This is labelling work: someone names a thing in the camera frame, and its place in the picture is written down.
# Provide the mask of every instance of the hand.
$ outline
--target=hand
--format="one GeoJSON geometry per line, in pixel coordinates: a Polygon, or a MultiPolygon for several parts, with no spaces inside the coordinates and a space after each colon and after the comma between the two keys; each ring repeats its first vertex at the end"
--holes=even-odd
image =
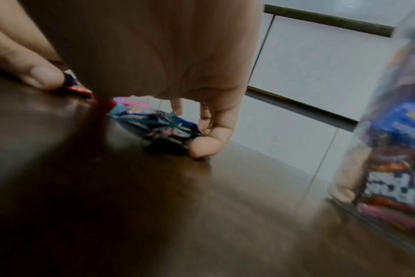
{"type": "Polygon", "coordinates": [[[224,148],[247,88],[259,0],[21,3],[97,99],[151,95],[200,102],[199,125],[207,136],[192,142],[190,155],[224,148]]]}
{"type": "Polygon", "coordinates": [[[60,58],[16,0],[0,0],[0,68],[42,90],[57,89],[60,58]]]}

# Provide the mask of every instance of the brown table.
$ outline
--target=brown table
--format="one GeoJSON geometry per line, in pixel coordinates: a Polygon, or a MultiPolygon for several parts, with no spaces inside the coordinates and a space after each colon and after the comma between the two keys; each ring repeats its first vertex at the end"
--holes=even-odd
{"type": "Polygon", "coordinates": [[[297,216],[305,179],[236,143],[145,152],[87,100],[0,76],[0,276],[415,276],[332,204],[297,216]]]}

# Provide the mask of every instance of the wooden table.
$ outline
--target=wooden table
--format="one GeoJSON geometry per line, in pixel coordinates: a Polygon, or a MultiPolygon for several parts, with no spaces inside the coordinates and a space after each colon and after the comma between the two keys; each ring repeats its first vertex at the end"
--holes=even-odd
{"type": "Polygon", "coordinates": [[[415,276],[330,203],[304,221],[264,194],[301,181],[268,159],[147,153],[85,99],[0,76],[0,276],[415,276]]]}

